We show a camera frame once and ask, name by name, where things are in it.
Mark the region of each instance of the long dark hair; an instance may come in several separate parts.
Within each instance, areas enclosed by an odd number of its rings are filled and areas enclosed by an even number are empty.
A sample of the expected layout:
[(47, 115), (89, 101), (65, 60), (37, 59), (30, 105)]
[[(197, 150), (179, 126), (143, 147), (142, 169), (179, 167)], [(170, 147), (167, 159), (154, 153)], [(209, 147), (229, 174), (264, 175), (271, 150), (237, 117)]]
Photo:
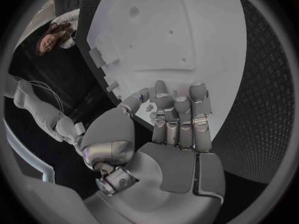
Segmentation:
[(37, 41), (36, 44), (36, 48), (35, 51), (37, 53), (37, 55), (41, 56), (43, 55), (42, 53), (40, 53), (39, 48), (40, 48), (40, 43), (41, 40), (44, 38), (44, 36), (48, 35), (48, 34), (54, 34), (54, 33), (58, 33), (60, 31), (65, 31), (64, 35), (56, 42), (56, 45), (60, 45), (61, 43), (66, 42), (68, 39), (70, 39), (72, 32), (74, 31), (74, 29), (71, 28), (71, 23), (69, 22), (62, 22), (60, 24), (57, 24), (55, 22), (52, 22), (48, 28), (48, 30), (41, 36), (41, 38)]

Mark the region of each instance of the white robotic arm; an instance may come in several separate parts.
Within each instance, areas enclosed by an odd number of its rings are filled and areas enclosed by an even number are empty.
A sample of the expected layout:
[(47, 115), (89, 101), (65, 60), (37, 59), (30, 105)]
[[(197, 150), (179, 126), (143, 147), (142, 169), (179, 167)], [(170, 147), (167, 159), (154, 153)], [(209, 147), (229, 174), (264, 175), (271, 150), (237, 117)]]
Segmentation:
[(17, 80), (9, 75), (4, 95), (12, 98), (18, 108), (29, 111), (36, 124), (58, 142), (66, 141), (76, 147), (85, 132), (82, 123), (74, 124), (53, 105), (38, 98), (31, 83), (26, 80)]

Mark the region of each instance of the white jacket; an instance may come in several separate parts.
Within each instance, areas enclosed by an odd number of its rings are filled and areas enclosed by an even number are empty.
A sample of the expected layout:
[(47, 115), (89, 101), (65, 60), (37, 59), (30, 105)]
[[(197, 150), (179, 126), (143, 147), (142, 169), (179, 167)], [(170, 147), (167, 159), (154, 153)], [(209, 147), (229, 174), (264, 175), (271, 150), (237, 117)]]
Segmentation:
[[(51, 23), (55, 22), (56, 24), (60, 24), (60, 23), (62, 23), (64, 21), (67, 21), (67, 22), (71, 23), (71, 27), (74, 30), (77, 30), (77, 28), (78, 28), (79, 12), (80, 12), (80, 9), (69, 11), (69, 12), (67, 12), (65, 14), (62, 14), (61, 16), (58, 16), (55, 19), (53, 19)], [(68, 39), (66, 42), (61, 43), (60, 47), (64, 48), (64, 49), (67, 49), (67, 48), (72, 47), (73, 45), (75, 45), (75, 42), (70, 37), (70, 39)]]

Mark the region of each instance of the woman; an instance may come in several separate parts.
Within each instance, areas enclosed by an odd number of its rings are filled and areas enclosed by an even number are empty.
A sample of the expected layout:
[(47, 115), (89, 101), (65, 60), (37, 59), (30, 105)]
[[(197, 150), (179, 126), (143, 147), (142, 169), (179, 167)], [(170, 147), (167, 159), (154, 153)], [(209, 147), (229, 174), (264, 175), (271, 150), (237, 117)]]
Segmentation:
[(49, 29), (43, 34), (36, 45), (37, 53), (42, 56), (50, 52), (56, 45), (67, 49), (75, 45), (80, 9), (67, 12), (50, 23)]

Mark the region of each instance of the white plastic panel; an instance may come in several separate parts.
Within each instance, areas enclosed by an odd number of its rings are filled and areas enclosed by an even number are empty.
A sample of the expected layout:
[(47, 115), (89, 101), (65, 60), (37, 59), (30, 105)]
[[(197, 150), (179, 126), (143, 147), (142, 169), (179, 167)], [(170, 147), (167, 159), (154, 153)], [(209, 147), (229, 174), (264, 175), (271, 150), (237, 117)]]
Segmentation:
[[(87, 37), (91, 49), (98, 37), (109, 37), (112, 44), (97, 46), (103, 58), (117, 55), (118, 60), (100, 69), (109, 85), (119, 83), (113, 93), (122, 100), (156, 80), (164, 80), (178, 96), (188, 95), (192, 82), (205, 82), (215, 137), (244, 70), (246, 26), (240, 0), (101, 0)], [(148, 105), (137, 116), (151, 123)]]

